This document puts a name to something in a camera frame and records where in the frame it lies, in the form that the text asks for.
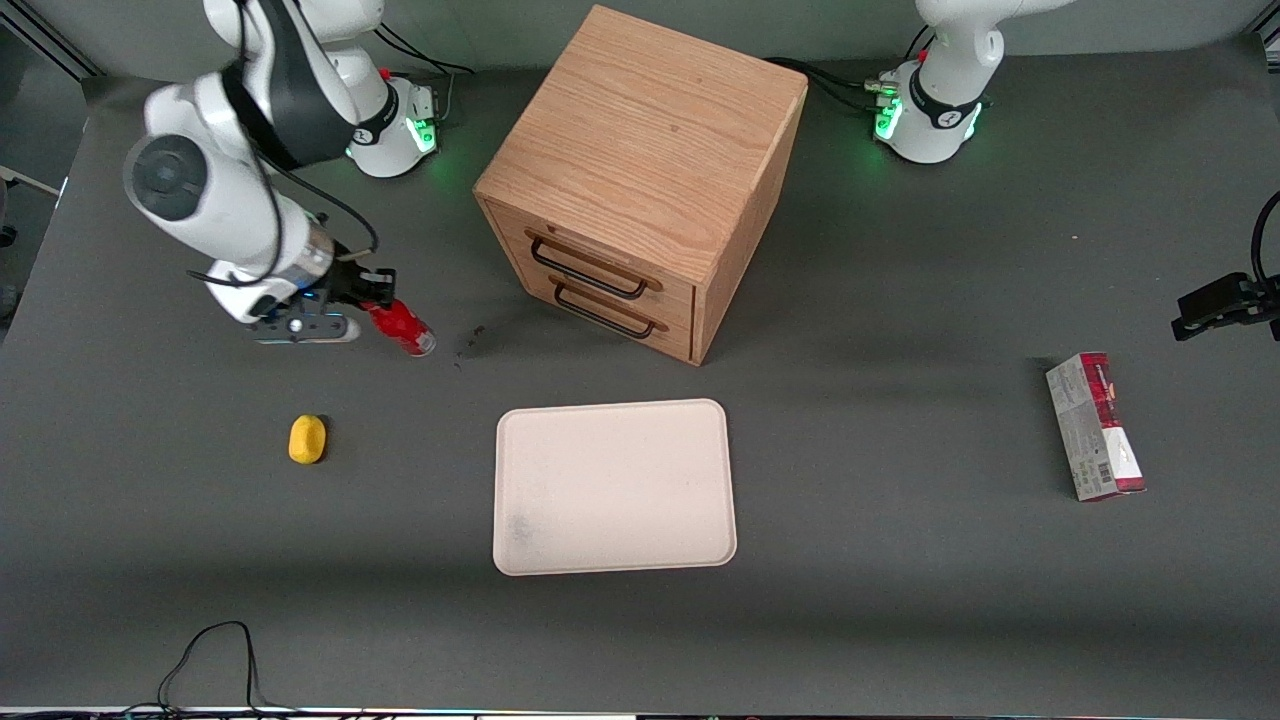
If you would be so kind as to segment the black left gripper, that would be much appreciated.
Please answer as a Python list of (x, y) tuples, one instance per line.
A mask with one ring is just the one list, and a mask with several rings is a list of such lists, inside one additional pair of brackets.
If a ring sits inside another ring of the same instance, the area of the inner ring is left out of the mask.
[(1176, 342), (1225, 325), (1266, 324), (1275, 342), (1279, 334), (1279, 274), (1262, 281), (1243, 272), (1229, 273), (1178, 300), (1171, 322)]

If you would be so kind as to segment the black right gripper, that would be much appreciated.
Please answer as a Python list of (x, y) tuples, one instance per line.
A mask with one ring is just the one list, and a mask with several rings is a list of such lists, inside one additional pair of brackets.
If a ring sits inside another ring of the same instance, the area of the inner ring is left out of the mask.
[(366, 313), (389, 311), (396, 302), (396, 269), (369, 270), (357, 261), (335, 259), (321, 278), (321, 290), (330, 304), (347, 304)]

